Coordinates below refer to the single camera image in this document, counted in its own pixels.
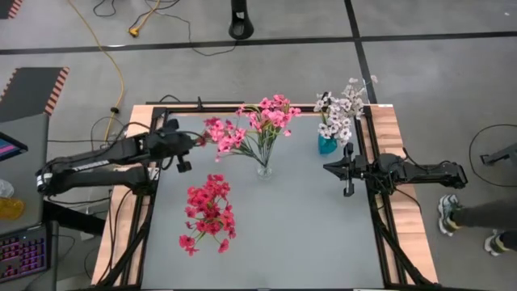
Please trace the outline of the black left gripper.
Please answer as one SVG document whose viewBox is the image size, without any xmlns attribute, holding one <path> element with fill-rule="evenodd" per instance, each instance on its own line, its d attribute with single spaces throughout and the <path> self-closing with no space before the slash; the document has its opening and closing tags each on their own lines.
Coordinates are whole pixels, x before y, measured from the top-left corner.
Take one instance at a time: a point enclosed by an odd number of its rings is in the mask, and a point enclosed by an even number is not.
<svg viewBox="0 0 517 291">
<path fill-rule="evenodd" d="M 145 139 L 145 147 L 151 158 L 169 158 L 177 156 L 179 173 L 191 170 L 191 163 L 183 158 L 193 148 L 193 141 L 198 141 L 200 135 L 192 131 L 179 129 L 179 121 L 171 119 L 163 125 L 163 132 L 150 134 Z"/>
</svg>

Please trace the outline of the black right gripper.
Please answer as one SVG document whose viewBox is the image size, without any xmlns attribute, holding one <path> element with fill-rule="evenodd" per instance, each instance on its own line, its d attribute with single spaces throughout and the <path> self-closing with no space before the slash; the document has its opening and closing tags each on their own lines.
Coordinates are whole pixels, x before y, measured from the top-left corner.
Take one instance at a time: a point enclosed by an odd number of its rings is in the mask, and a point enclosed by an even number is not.
<svg viewBox="0 0 517 291">
<path fill-rule="evenodd" d="M 343 148 L 343 157 L 337 162 L 329 162 L 323 168 L 345 182 L 343 195 L 345 197 L 354 194 L 353 179 L 366 179 L 369 177 L 369 162 L 364 155 L 356 155 L 353 159 L 354 146 L 348 142 Z"/>
</svg>

